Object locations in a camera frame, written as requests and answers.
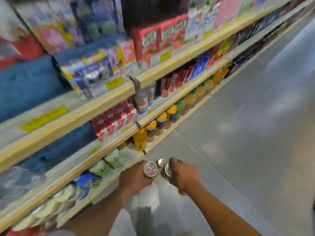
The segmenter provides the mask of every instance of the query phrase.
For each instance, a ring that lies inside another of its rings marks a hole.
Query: polished floor
[[[314,235],[315,19],[303,20],[146,156],[194,164],[207,189],[262,235]],[[161,176],[127,211],[139,236],[213,235]]]

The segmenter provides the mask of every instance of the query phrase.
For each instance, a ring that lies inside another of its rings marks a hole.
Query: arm
[[[67,222],[64,229],[76,236],[108,235],[117,215],[129,199],[153,182],[153,178],[148,178],[143,172],[145,163],[143,160],[123,171],[118,188],[86,213]]]
[[[206,218],[215,236],[262,236],[200,183],[198,168],[173,157],[171,163],[173,176],[169,182],[193,200]]]

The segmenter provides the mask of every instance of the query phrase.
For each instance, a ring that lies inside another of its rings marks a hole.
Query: person's left hand
[[[152,184],[153,177],[147,177],[143,171],[146,163],[146,160],[142,160],[120,174],[118,189],[122,193],[123,201],[127,202],[133,195]]]

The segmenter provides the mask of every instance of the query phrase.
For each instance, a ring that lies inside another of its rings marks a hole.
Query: gray floor
[[[315,19],[301,22],[147,156],[200,168],[202,183],[263,235],[314,235]],[[137,235],[213,235],[162,177],[128,208]]]

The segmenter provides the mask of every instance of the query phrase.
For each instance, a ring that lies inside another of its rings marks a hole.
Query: hand
[[[124,203],[152,184],[153,177],[147,177],[143,172],[146,163],[146,160],[142,160],[120,174],[118,189],[121,191]]]
[[[188,194],[189,187],[200,182],[198,168],[174,157],[170,161],[172,163],[173,175],[169,179],[169,182],[177,187],[180,192]]]

